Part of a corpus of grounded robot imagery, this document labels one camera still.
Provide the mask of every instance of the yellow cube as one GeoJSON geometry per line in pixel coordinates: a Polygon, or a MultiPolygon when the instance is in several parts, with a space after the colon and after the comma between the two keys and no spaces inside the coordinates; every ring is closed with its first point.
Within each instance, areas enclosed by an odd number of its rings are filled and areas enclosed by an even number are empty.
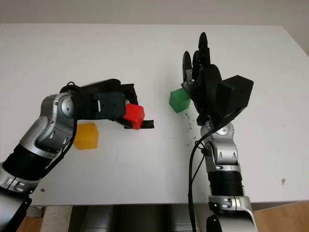
{"type": "Polygon", "coordinates": [[[98,146],[98,129],[94,123],[77,124],[74,145],[79,150],[98,146]]]}

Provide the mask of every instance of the table surface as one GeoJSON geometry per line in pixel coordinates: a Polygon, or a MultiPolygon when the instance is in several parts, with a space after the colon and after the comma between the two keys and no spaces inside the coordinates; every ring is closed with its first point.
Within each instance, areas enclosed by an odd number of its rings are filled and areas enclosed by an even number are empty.
{"type": "MultiPolygon", "coordinates": [[[[134,83],[145,119],[155,121],[151,130],[96,121],[98,148],[72,147],[32,194],[33,204],[187,202],[200,127],[194,106],[176,114],[169,94],[180,88],[184,51],[193,55],[203,31],[223,79],[239,74],[254,81],[249,106],[233,121],[246,194],[252,202],[309,199],[309,57],[282,27],[4,24],[1,161],[39,116],[44,97],[68,81],[134,83]]],[[[208,186],[202,167],[195,202],[207,201],[208,186]]]]}

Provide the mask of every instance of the black cable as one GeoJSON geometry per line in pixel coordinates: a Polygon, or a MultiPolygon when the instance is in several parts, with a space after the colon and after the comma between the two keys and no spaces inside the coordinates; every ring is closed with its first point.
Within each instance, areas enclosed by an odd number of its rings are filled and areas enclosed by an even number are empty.
{"type": "Polygon", "coordinates": [[[75,135],[76,135],[76,130],[77,130],[77,119],[74,120],[74,129],[72,133],[72,137],[70,141],[65,145],[62,150],[60,155],[46,168],[45,172],[42,174],[41,178],[45,177],[49,172],[64,158],[64,155],[69,151],[71,146],[73,145],[75,135]]]}
{"type": "Polygon", "coordinates": [[[195,176],[197,175],[197,172],[199,171],[199,168],[200,168],[200,166],[202,165],[204,158],[205,158],[205,155],[203,155],[203,158],[202,158],[201,162],[199,163],[199,165],[198,165],[198,167],[197,167],[197,170],[195,171],[195,173],[194,173],[194,175],[193,175],[192,182],[194,181],[194,178],[195,178],[195,176]]]}
{"type": "Polygon", "coordinates": [[[217,130],[211,130],[205,135],[203,135],[194,145],[193,150],[191,152],[190,156],[190,162],[189,162],[189,191],[188,191],[188,206],[189,206],[189,215],[190,215],[190,221],[192,225],[193,232],[196,232],[196,225],[195,225],[195,215],[194,215],[194,205],[193,205],[193,195],[192,195],[192,184],[193,184],[193,178],[192,178],[192,164],[193,164],[193,158],[195,151],[198,148],[198,145],[202,144],[203,140],[206,139],[211,134],[215,133],[217,130]]]}
{"type": "Polygon", "coordinates": [[[69,82],[67,83],[67,86],[70,85],[70,84],[72,84],[72,85],[74,85],[74,86],[76,85],[74,82],[69,81],[69,82]]]}

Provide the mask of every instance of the white wall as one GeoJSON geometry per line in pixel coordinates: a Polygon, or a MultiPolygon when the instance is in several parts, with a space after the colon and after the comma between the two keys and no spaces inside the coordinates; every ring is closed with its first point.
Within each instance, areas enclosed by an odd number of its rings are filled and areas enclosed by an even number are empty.
{"type": "Polygon", "coordinates": [[[281,25],[309,54],[309,0],[0,0],[1,23],[281,25]]]}

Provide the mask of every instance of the black robot arm segment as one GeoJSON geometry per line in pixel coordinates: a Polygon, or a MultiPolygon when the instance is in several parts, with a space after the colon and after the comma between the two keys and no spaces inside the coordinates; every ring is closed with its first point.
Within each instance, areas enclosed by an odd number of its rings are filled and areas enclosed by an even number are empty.
{"type": "Polygon", "coordinates": [[[211,120],[215,129],[232,121],[247,105],[253,81],[242,76],[222,80],[219,69],[211,64],[206,34],[199,38],[191,64],[188,52],[183,55],[182,87],[199,113],[197,124],[211,120]]]}

